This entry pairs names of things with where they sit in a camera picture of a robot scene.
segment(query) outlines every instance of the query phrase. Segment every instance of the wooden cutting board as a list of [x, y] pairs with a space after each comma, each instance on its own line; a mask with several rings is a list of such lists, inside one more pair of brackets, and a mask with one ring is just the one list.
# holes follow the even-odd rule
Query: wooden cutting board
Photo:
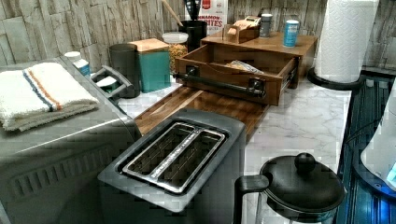
[[194, 108], [239, 119], [246, 125], [247, 140], [264, 117], [269, 105], [260, 105], [189, 87], [179, 87], [136, 117], [135, 122], [142, 134], [146, 134], [161, 121], [181, 108]]

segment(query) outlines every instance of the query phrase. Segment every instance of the white countertop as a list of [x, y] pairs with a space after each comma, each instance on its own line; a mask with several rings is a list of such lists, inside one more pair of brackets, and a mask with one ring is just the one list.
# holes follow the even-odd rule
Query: white countertop
[[[160, 91], [141, 93], [134, 99], [121, 99], [122, 108], [135, 118], [179, 84]], [[245, 175], [257, 174], [262, 165], [278, 156], [311, 153], [317, 161], [337, 172], [350, 91], [333, 91], [302, 80], [296, 90], [287, 89], [279, 106], [271, 106], [246, 146]], [[258, 193], [248, 194], [244, 202], [243, 223], [255, 223]], [[264, 206], [265, 218], [260, 223], [289, 223]]]

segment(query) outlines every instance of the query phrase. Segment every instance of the folded dish towel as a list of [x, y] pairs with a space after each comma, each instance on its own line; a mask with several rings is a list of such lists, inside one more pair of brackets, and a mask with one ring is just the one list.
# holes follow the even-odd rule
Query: folded dish towel
[[0, 122], [6, 131], [92, 110], [98, 101], [58, 63], [0, 73]]

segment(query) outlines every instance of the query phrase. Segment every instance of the paper towel holder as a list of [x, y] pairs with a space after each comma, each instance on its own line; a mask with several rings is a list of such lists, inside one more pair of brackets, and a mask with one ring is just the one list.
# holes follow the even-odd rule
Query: paper towel holder
[[365, 81], [365, 76], [359, 76], [359, 79], [354, 82], [349, 83], [341, 83], [327, 80], [322, 77], [318, 77], [315, 73], [315, 67], [312, 67], [308, 70], [307, 78], [310, 82], [318, 85], [320, 87], [335, 90], [335, 91], [354, 91], [360, 89]]

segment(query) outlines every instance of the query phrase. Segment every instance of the blue can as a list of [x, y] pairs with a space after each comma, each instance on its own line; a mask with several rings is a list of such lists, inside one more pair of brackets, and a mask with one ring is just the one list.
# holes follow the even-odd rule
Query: blue can
[[286, 21], [283, 45], [285, 47], [295, 47], [300, 23], [295, 20]]

